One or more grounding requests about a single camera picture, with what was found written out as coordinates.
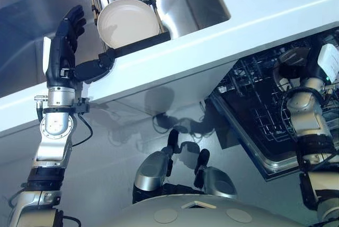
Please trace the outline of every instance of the white plate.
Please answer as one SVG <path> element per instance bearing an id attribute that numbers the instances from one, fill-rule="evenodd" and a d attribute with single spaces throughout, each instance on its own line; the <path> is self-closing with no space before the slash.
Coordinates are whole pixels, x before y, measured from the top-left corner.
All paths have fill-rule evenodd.
<path id="1" fill-rule="evenodd" d="M 116 0 L 106 6 L 97 20 L 101 39 L 112 48 L 159 34 L 153 10 L 139 0 Z"/>

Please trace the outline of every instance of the dishwasher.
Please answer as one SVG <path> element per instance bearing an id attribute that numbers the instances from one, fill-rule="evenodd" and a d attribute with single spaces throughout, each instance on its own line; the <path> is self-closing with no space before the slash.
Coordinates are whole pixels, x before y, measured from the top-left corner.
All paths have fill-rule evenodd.
<path id="1" fill-rule="evenodd" d="M 339 48 L 339 27 L 318 34 L 323 44 Z M 298 171 L 294 131 L 282 100 L 288 89 L 300 85 L 298 70 L 310 48 L 305 37 L 240 58 L 209 97 L 266 180 Z M 329 93 L 323 116 L 338 148 L 339 90 Z"/>

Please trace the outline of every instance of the sink basin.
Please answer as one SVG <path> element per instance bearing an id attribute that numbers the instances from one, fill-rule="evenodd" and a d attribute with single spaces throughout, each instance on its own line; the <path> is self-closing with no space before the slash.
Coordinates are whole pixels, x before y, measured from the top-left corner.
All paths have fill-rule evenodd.
<path id="1" fill-rule="evenodd" d="M 78 40 L 77 64 L 103 51 L 91 0 L 0 0 L 0 97 L 46 81 L 42 39 L 52 37 L 60 19 L 78 4 L 84 7 L 87 25 Z M 157 0 L 157 6 L 171 39 L 230 18 L 221 0 Z"/>

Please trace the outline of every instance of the white countertop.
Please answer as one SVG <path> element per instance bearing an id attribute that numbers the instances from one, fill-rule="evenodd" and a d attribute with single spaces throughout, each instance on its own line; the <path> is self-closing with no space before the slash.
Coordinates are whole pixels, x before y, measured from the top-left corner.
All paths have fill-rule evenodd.
<path id="1" fill-rule="evenodd" d="M 111 101 L 339 25 L 339 0 L 224 2 L 230 20 L 118 58 L 83 95 Z M 0 115 L 12 117 L 2 120 L 0 135 L 36 120 L 34 96 L 46 93 L 43 83 L 0 98 Z"/>

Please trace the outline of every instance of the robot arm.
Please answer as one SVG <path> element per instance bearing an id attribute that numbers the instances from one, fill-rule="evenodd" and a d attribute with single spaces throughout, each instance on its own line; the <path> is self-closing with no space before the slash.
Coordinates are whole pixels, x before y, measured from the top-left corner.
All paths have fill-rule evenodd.
<path id="1" fill-rule="evenodd" d="M 46 71 L 48 96 L 35 98 L 41 122 L 41 142 L 25 189 L 18 197 L 10 227 L 40 226 L 41 223 L 54 227 L 62 224 L 62 211 L 52 207 L 58 205 L 61 199 L 60 188 L 72 151 L 72 133 L 76 128 L 74 114 L 89 112 L 85 98 L 75 101 L 77 85 L 85 79 L 93 80 L 106 74 L 114 62 L 107 52 L 99 55 L 99 60 L 80 64 L 77 69 L 74 53 L 77 38 L 84 33 L 86 20 L 83 16 L 84 11 L 80 5 L 72 8 L 61 21 L 51 41 Z M 47 108 L 43 110 L 42 101 L 47 101 Z"/>
<path id="2" fill-rule="evenodd" d="M 339 155 L 321 105 L 325 82 L 333 82 L 339 71 L 339 52 L 331 44 L 322 46 L 316 37 L 311 41 L 314 47 L 301 76 L 301 86 L 288 92 L 287 108 L 297 136 L 304 204 L 317 210 L 320 221 L 327 221 L 339 217 Z"/>

